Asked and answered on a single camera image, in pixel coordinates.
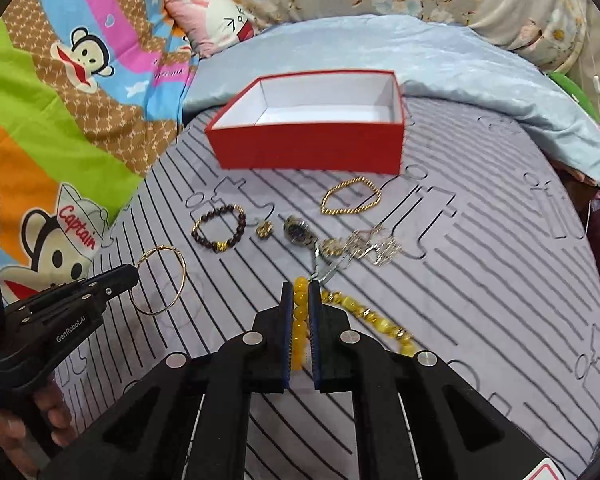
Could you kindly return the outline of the person's left hand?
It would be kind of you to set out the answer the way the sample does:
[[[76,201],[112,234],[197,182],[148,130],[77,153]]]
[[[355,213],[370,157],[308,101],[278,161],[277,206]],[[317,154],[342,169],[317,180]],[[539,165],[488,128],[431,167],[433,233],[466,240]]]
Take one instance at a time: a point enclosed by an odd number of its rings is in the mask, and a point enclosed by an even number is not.
[[[61,448],[66,448],[76,440],[76,430],[72,426],[72,416],[64,395],[50,376],[46,385],[34,394],[34,402],[54,428],[52,438]],[[0,445],[14,466],[27,478],[34,479],[40,468],[23,447],[27,427],[10,411],[0,408]]]

